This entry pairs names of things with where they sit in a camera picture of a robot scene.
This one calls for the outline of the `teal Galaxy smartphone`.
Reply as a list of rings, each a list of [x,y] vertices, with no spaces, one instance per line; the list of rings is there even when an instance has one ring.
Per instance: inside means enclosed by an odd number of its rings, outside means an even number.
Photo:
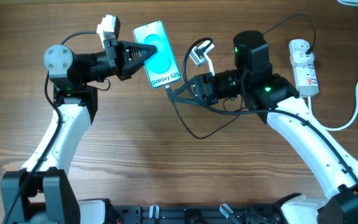
[[[169,85],[181,79],[165,26],[162,21],[155,21],[136,27],[132,31],[138,44],[154,45],[157,49],[144,67],[152,88]]]

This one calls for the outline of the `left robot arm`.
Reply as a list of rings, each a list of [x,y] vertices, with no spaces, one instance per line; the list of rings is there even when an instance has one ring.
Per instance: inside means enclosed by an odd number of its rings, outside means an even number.
[[[68,180],[75,151],[98,110],[98,88],[91,82],[111,76],[127,80],[157,49],[115,37],[103,45],[93,54],[76,54],[64,44],[45,52],[46,81],[54,87],[47,99],[53,117],[21,169],[2,177],[4,223],[105,223],[107,201],[78,200]]]

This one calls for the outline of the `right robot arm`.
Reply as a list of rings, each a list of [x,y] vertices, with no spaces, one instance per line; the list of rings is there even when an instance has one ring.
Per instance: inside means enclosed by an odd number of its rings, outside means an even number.
[[[296,88],[274,73],[261,32],[248,30],[233,40],[235,69],[186,78],[168,90],[174,104],[213,110],[220,99],[240,96],[244,109],[281,134],[317,178],[324,198],[290,194],[272,204],[253,204],[240,216],[228,205],[220,213],[233,223],[358,223],[358,161],[318,123]]]

